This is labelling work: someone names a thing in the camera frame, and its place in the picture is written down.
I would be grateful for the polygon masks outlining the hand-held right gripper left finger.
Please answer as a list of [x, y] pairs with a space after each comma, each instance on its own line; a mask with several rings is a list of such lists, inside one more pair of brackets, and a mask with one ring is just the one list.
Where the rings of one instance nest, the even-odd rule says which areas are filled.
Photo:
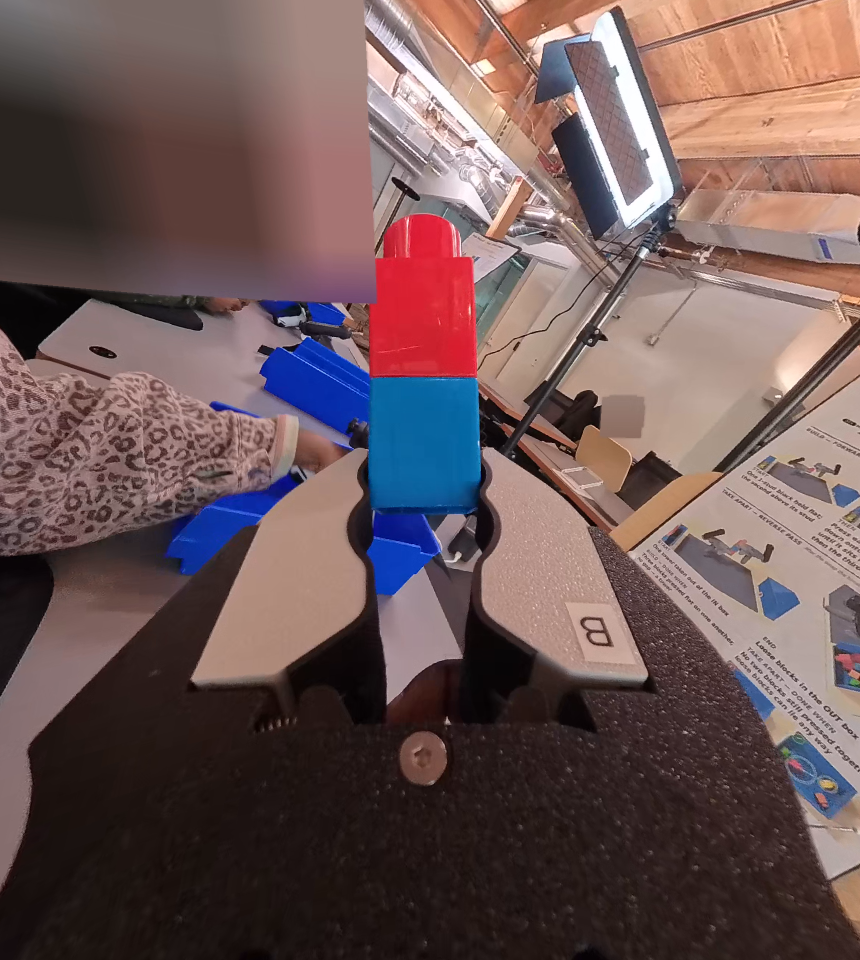
[[257, 524], [190, 677], [200, 692], [268, 694], [297, 716], [308, 690], [349, 716], [385, 716], [367, 451], [355, 449], [287, 494]]

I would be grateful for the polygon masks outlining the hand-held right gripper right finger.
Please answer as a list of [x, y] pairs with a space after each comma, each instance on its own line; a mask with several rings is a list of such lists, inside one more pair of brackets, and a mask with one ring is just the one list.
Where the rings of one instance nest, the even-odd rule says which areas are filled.
[[464, 630], [472, 710], [534, 690], [560, 710], [585, 690], [641, 690], [649, 672], [588, 522], [498, 451], [482, 452], [477, 559]]

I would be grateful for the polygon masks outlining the blue plastic bin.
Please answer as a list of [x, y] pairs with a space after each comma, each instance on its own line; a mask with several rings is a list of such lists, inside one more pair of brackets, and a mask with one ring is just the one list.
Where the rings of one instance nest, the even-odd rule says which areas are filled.
[[261, 299], [257, 306], [276, 326], [284, 329], [294, 329], [304, 322], [340, 327], [347, 318], [341, 308], [329, 303]]
[[[349, 435], [352, 422], [367, 420], [368, 401], [366, 395], [352, 401], [326, 400], [318, 412], [308, 414]], [[301, 483], [296, 472], [291, 470], [265, 490], [225, 496], [194, 516], [179, 520], [174, 524], [175, 532], [167, 556], [179, 561], [181, 573], [197, 573], [239, 531], [260, 522]], [[397, 594], [441, 554], [442, 547], [436, 533], [423, 515], [375, 512], [372, 530], [373, 539], [367, 553], [374, 568], [376, 593], [379, 595]]]

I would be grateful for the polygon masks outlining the blue mega block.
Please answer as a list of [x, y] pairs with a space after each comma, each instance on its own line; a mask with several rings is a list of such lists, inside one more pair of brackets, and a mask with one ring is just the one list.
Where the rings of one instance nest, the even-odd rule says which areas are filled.
[[383, 514], [469, 514], [482, 483], [475, 377], [373, 377], [367, 482]]

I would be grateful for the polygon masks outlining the red mega block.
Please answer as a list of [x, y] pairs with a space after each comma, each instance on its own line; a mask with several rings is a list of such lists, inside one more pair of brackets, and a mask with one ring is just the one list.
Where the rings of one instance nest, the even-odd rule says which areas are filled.
[[369, 307], [373, 378], [476, 378], [474, 262], [457, 228], [418, 213], [395, 222], [375, 262]]

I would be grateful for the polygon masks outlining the person's left forearm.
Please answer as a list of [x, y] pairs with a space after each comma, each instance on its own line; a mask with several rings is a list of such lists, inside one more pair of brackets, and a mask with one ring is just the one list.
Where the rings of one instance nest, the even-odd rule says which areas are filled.
[[0, 557], [98, 542], [268, 489], [299, 420], [216, 411], [148, 373], [39, 378], [0, 330]]

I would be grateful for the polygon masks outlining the person's left hand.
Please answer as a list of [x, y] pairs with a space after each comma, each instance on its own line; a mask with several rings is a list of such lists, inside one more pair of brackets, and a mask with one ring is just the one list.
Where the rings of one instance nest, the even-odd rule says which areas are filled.
[[300, 427], [280, 437], [279, 476], [316, 476], [351, 452], [349, 447]]

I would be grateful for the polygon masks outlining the black power adapter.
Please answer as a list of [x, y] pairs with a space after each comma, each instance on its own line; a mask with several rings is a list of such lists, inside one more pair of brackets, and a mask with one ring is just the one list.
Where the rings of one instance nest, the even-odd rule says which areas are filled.
[[450, 565], [468, 565], [479, 552], [476, 540], [477, 516], [471, 513], [462, 518], [457, 531], [449, 536], [446, 561]]

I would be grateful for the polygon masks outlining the wooden top office desk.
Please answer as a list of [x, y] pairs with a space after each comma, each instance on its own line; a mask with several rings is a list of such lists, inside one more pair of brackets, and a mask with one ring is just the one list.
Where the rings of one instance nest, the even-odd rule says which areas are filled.
[[[484, 444], [501, 448], [527, 407], [523, 401], [508, 397], [484, 379], [478, 380], [478, 390]], [[556, 471], [579, 465], [575, 461], [576, 448], [572, 440], [538, 415], [528, 433], [520, 439], [511, 460], [554, 488], [592, 526], [611, 532], [619, 523], [628, 520], [633, 510], [604, 486], [577, 490], [564, 483]]]

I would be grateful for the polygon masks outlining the black office chair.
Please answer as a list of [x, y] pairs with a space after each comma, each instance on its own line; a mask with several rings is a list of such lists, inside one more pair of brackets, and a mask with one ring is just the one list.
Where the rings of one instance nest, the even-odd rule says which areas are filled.
[[578, 445], [587, 427], [601, 428], [602, 407], [597, 393], [582, 390], [554, 421], [556, 430]]
[[643, 457], [632, 461], [616, 497], [631, 510], [639, 510], [669, 484], [682, 476], [683, 474], [671, 463], [664, 461], [656, 452], [651, 450]]

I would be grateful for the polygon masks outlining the black light stand pole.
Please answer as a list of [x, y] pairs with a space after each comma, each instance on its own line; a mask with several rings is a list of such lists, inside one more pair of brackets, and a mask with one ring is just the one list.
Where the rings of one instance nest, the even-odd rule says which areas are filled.
[[557, 361], [545, 378], [543, 385], [537, 389], [532, 402], [526, 412], [518, 420], [517, 426], [508, 435], [507, 440], [500, 447], [502, 455], [513, 459], [520, 440], [528, 433], [537, 416], [543, 414], [546, 403], [561, 385], [570, 369], [586, 350], [594, 348], [601, 341], [606, 340], [603, 333], [604, 325], [616, 313], [622, 298], [627, 292], [632, 278], [640, 270], [643, 263], [654, 254], [676, 223], [676, 204], [673, 199], [668, 200], [654, 214], [652, 225], [639, 239], [639, 243], [628, 258], [626, 267], [619, 273], [616, 282], [605, 294], [602, 301], [592, 310], [586, 323], [571, 342], [565, 354]]

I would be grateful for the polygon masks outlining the printed instruction sheet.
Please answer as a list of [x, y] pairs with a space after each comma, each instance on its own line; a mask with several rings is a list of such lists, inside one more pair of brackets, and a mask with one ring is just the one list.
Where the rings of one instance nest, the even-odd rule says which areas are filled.
[[860, 867], [860, 376], [630, 557], [735, 673], [821, 864]]

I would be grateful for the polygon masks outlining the grey sheet document stand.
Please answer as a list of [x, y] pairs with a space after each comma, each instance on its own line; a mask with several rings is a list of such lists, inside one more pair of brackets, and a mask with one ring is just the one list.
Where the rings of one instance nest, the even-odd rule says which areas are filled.
[[490, 238], [479, 232], [468, 234], [461, 242], [461, 254], [472, 262], [473, 283], [484, 280], [520, 253], [520, 247]]

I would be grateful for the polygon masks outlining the studio light panel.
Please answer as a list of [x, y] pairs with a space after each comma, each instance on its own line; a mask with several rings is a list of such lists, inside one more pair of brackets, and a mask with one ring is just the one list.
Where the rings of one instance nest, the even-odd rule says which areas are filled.
[[576, 111], [552, 137], [591, 236], [664, 218], [683, 180], [620, 6], [543, 47], [534, 101], [568, 95]]

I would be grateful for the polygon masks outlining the rectangular metal duct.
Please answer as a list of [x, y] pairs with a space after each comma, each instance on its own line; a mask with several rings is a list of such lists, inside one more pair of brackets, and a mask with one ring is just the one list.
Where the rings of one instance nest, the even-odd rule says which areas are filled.
[[860, 265], [860, 196], [693, 190], [676, 213], [687, 242], [807, 262]]

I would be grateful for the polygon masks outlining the silver air duct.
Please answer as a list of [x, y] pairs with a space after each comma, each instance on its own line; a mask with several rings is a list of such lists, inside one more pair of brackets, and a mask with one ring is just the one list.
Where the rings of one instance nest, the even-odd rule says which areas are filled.
[[590, 238], [550, 134], [568, 100], [535, 103], [537, 63], [494, 2], [364, 2], [371, 140], [413, 177], [453, 176], [492, 238], [548, 235], [605, 288], [616, 270]]

